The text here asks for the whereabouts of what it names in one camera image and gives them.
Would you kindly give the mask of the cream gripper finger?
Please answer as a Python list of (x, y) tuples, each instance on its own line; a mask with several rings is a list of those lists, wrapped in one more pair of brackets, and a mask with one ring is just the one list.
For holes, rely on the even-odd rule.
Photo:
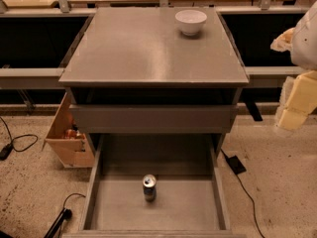
[(286, 52), (290, 51), (292, 48), (292, 37), (294, 29), (290, 28), (280, 34), (273, 42), (270, 44), (270, 48), (276, 52)]
[(275, 114), (276, 131), (295, 131), (317, 108), (317, 71), (288, 77), (283, 84)]

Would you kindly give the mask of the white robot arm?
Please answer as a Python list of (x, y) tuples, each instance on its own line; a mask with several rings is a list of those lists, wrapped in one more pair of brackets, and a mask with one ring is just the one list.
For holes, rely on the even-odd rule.
[(294, 28), (274, 39), (270, 48), (290, 51), (291, 62), (305, 69), (295, 78), (286, 78), (275, 113), (274, 131), (290, 135), (317, 108), (317, 2)]

